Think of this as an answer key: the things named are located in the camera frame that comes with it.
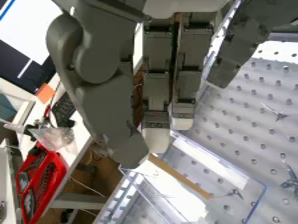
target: perforated white panel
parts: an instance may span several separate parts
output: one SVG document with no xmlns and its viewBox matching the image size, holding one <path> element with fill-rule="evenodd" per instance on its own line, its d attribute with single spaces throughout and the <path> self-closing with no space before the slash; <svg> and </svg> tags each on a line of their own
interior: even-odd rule
<svg viewBox="0 0 298 224">
<path fill-rule="evenodd" d="M 258 47 L 229 87 L 207 88 L 186 133 L 267 185 L 257 224 L 296 223 L 295 188 L 281 187 L 291 179 L 286 164 L 298 172 L 296 47 L 273 41 Z"/>
</svg>

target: red container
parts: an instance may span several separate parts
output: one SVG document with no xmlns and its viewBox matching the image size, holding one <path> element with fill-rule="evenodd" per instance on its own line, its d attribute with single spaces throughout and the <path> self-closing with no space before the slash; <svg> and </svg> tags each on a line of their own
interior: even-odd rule
<svg viewBox="0 0 298 224">
<path fill-rule="evenodd" d="M 66 173 L 58 153 L 48 151 L 40 143 L 36 144 L 36 148 L 40 150 L 38 155 L 28 154 L 16 175 L 16 190 L 21 199 L 24 224 L 34 224 L 38 221 Z M 21 187 L 18 180 L 20 175 L 24 176 L 24 173 L 28 182 Z"/>
</svg>

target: plastic bag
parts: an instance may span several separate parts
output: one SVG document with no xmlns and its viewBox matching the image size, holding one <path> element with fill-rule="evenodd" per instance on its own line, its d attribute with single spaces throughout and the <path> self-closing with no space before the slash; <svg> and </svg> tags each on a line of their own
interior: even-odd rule
<svg viewBox="0 0 298 224">
<path fill-rule="evenodd" d="M 69 128 L 41 128 L 29 129 L 29 132 L 41 143 L 41 145 L 52 151 L 57 151 L 73 141 L 73 131 Z"/>
</svg>

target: table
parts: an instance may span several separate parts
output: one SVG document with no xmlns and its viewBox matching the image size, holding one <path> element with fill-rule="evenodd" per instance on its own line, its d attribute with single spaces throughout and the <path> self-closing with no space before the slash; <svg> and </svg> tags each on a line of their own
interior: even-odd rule
<svg viewBox="0 0 298 224">
<path fill-rule="evenodd" d="M 56 89 L 58 87 L 57 91 L 56 91 L 54 98 L 53 98 L 53 102 L 52 102 L 52 105 L 53 105 L 65 92 L 65 89 L 64 89 L 62 83 L 60 83 L 60 78 L 58 78 L 57 74 L 53 76 L 48 85 L 53 89 Z M 33 124 L 36 119 L 42 118 L 45 108 L 50 102 L 50 100 L 49 100 L 45 104 L 42 104 L 36 96 L 33 96 L 32 101 L 34 101 L 34 106 L 33 106 L 32 111 L 26 117 L 24 125 Z M 45 208 L 44 213 L 46 212 L 49 207 L 76 208 L 76 209 L 80 208 L 80 205 L 81 205 L 81 208 L 84 208 L 84 209 L 94 207 L 94 200 L 90 200 L 90 198 L 86 197 L 85 202 L 84 202 L 84 198 L 78 197 L 78 195 L 77 195 L 77 198 L 80 198 L 80 205 L 77 205 L 76 203 L 73 203 L 74 195 L 72 195 L 72 197 L 69 198 L 69 195 L 65 196 L 64 194 L 61 194 L 64 186 L 65 186 L 66 182 L 69 181 L 72 172 L 76 169 L 76 166 L 85 154 L 86 149 L 90 146 L 90 143 L 93 142 L 90 134 L 84 126 L 82 118 L 77 111 L 73 113 L 70 119 L 76 122 L 74 127 L 73 127 L 74 140 L 66 147 L 61 148 L 57 151 L 61 155 L 61 159 L 66 166 L 66 174 L 65 174 L 65 177 L 64 177 L 64 179 L 60 183 L 60 186 L 56 190 L 56 193 L 52 197 L 52 200 Z M 50 115 L 50 121 L 52 121 L 53 125 L 56 125 L 54 117 L 52 115 Z M 36 142 L 32 142 L 30 137 L 26 135 L 17 134 L 17 138 L 18 138 L 18 148 L 21 151 L 21 156 L 22 156 L 22 159 L 25 160 L 28 152 L 33 148 Z M 98 209 L 101 209 L 101 207 L 104 206 L 105 199 L 102 199 L 97 196 L 96 196 L 96 198 L 98 199 L 98 204 L 97 204 Z M 66 203 L 69 201 L 72 201 L 72 204 L 74 207 L 69 207 L 69 203 Z"/>
</svg>

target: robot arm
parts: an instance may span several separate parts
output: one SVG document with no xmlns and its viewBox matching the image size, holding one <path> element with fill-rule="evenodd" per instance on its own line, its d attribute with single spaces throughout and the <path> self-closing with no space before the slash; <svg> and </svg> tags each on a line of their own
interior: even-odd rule
<svg viewBox="0 0 298 224">
<path fill-rule="evenodd" d="M 57 73 L 94 141 L 106 145 L 117 162 L 134 168 L 147 155 L 130 107 L 133 38 L 142 14 L 120 2 L 64 3 L 72 16 L 65 11 L 46 34 Z"/>
<path fill-rule="evenodd" d="M 191 126 L 211 25 L 227 1 L 54 0 L 64 10 L 46 35 L 56 69 L 94 141 L 126 168 L 140 165 L 149 148 L 150 152 L 166 149 L 170 126 L 178 130 Z M 295 21 L 296 7 L 296 0 L 242 1 L 207 82 L 221 88 L 229 85 L 270 30 Z M 174 12 L 182 14 L 171 17 Z M 133 38 L 140 22 L 145 27 L 146 143 L 133 127 L 130 106 Z"/>
</svg>

